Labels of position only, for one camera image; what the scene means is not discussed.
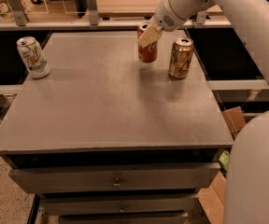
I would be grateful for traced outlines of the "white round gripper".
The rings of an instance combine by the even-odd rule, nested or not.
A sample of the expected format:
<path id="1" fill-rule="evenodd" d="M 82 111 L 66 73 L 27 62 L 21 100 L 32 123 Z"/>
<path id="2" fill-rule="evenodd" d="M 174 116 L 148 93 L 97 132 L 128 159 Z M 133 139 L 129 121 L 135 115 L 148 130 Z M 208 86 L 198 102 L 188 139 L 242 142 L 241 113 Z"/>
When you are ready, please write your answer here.
<path id="1" fill-rule="evenodd" d="M 191 16 L 214 5 L 212 0 L 162 0 L 150 19 L 150 25 L 137 38 L 137 44 L 144 48 L 158 41 L 163 31 L 175 31 Z"/>

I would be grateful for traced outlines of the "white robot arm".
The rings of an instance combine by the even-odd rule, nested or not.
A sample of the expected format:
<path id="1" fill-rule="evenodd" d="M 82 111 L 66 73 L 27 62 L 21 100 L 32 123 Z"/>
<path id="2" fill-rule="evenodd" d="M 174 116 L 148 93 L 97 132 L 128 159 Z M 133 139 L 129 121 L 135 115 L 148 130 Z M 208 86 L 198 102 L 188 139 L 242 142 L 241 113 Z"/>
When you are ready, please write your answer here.
<path id="1" fill-rule="evenodd" d="M 162 0 L 147 31 L 145 47 L 189 17 L 217 5 L 260 74 L 216 80 L 220 91 L 269 90 L 269 2 L 267 0 Z M 234 139 L 226 175 L 223 224 L 269 224 L 269 111 L 250 120 Z"/>

